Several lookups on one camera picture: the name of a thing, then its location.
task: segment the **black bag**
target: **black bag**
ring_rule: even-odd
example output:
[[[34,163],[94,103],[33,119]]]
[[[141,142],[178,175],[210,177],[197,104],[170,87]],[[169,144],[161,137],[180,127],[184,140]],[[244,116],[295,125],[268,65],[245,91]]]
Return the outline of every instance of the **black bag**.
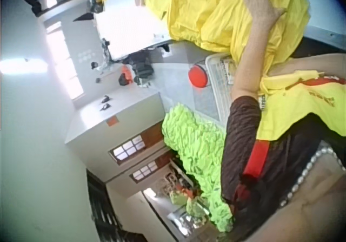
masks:
[[[129,84],[129,81],[125,77],[125,73],[121,73],[121,75],[119,77],[119,84],[120,84],[120,86],[126,86]]]

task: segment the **plastic basket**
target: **plastic basket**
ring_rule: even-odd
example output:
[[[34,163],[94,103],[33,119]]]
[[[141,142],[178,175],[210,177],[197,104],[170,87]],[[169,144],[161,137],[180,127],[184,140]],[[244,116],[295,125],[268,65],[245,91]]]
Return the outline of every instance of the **plastic basket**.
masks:
[[[227,119],[231,107],[231,89],[233,86],[233,76],[230,73],[234,66],[234,61],[227,53],[219,53],[208,56],[205,59],[208,77],[214,92],[219,123],[226,127]]]

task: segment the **red cap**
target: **red cap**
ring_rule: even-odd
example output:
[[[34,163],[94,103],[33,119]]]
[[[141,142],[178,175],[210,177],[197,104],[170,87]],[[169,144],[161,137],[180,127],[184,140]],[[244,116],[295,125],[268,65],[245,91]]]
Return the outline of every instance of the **red cap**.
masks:
[[[204,88],[208,84],[207,73],[201,66],[196,64],[189,70],[189,79],[192,85],[197,88]]]

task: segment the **light fixture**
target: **light fixture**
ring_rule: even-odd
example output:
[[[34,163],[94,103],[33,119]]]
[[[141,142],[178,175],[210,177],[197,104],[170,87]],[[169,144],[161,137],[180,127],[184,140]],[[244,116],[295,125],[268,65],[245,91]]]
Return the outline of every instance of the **light fixture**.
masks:
[[[2,74],[32,74],[47,72],[48,64],[40,59],[10,59],[0,61],[0,71]]]

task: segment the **tile floor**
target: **tile floor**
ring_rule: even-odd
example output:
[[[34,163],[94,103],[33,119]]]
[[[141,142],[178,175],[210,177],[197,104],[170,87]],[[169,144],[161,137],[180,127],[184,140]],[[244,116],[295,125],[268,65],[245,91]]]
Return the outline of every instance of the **tile floor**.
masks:
[[[204,59],[210,54],[189,42],[171,44],[167,57],[163,57],[160,48],[151,52],[155,71],[150,80],[151,88],[159,90],[166,112],[181,103],[209,120],[219,120],[211,85],[208,83],[205,88],[198,89],[188,78],[190,67],[195,63],[204,67]]]

